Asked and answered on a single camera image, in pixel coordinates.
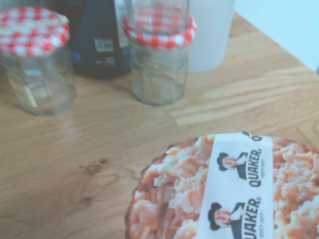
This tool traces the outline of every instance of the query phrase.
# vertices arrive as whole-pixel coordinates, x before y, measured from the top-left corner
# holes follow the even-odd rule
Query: dark bottle
[[[130,72],[128,40],[122,29],[125,0],[56,0],[55,4],[69,19],[77,74],[110,78]]]

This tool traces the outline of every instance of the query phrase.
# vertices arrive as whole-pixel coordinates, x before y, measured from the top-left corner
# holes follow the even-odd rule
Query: red gingham lid
[[[40,7],[0,12],[0,54],[39,57],[64,46],[70,37],[68,19]]]
[[[163,28],[163,26],[168,29],[170,27],[176,28],[173,25],[168,25],[167,22],[163,22],[162,25],[156,25],[157,29],[161,29]],[[150,27],[150,24],[146,23],[144,29],[145,27]],[[124,33],[130,41],[144,47],[157,50],[171,50],[173,48],[186,46],[194,40],[196,31],[197,25],[192,16],[189,18],[188,25],[185,31],[178,32],[172,35],[148,34],[133,28],[127,18],[124,21]]]
[[[139,4],[136,6],[131,21],[134,21],[134,24],[144,31],[159,35],[172,34],[185,27],[186,15],[184,9],[178,7],[176,3],[154,2],[152,5]]]

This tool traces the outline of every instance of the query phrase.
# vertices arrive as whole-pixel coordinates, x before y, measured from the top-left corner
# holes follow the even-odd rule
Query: glass jar
[[[72,106],[76,97],[69,46],[49,55],[0,56],[20,105],[35,115],[53,115]]]
[[[76,97],[65,16],[40,7],[0,13],[0,63],[26,111],[53,115]]]
[[[151,105],[166,105],[184,95],[189,47],[154,50],[131,43],[133,91]]]
[[[141,101],[160,106],[172,104],[184,95],[189,44],[195,38],[196,29],[192,17],[184,31],[170,35],[144,33],[125,20],[133,91]]]

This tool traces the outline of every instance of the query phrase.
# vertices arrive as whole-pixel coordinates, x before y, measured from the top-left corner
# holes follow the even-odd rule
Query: jar lid
[[[64,46],[70,38],[68,19],[41,7],[0,12],[0,54],[40,57]]]
[[[197,25],[192,16],[189,18],[187,27],[184,31],[172,35],[144,33],[133,28],[127,17],[124,20],[124,33],[130,41],[157,50],[171,50],[187,46],[194,40],[196,31]]]

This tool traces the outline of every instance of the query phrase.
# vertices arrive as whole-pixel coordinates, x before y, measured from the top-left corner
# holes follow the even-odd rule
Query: wooden tabletop
[[[130,74],[77,90],[72,109],[37,117],[0,80],[1,239],[124,238],[141,170],[172,143],[246,130],[319,148],[319,76],[239,15],[223,63],[173,105],[138,101]]]

